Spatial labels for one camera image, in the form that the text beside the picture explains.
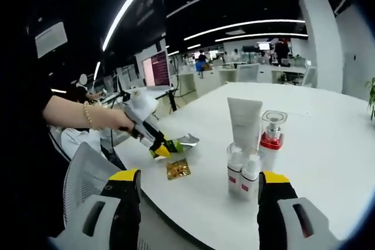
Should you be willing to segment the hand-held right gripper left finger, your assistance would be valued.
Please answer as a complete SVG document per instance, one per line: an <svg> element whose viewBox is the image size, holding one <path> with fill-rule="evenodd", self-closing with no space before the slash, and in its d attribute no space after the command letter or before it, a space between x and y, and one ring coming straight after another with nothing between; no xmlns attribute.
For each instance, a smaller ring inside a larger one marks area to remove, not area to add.
<svg viewBox="0 0 375 250"><path fill-rule="evenodd" d="M112 175L99 195L79 204L53 249L137 249L141 222L138 169Z"/></svg>

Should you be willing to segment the person's left hand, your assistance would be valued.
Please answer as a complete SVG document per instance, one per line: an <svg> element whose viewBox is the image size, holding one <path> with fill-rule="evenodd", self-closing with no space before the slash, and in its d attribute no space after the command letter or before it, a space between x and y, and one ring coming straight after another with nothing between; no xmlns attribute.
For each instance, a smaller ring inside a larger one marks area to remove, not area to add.
<svg viewBox="0 0 375 250"><path fill-rule="evenodd" d="M135 124L124 112L119 109L113 109L112 114L114 118L114 125L112 127L113 129L125 131L128 133L132 132Z"/></svg>

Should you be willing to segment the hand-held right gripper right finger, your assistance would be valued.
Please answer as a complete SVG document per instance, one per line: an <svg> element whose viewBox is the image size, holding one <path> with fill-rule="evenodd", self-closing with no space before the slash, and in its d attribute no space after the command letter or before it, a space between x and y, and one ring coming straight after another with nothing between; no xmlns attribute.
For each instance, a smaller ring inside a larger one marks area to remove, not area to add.
<svg viewBox="0 0 375 250"><path fill-rule="evenodd" d="M260 249L336 249L340 244L324 213L274 172L260 173L257 223Z"/></svg>

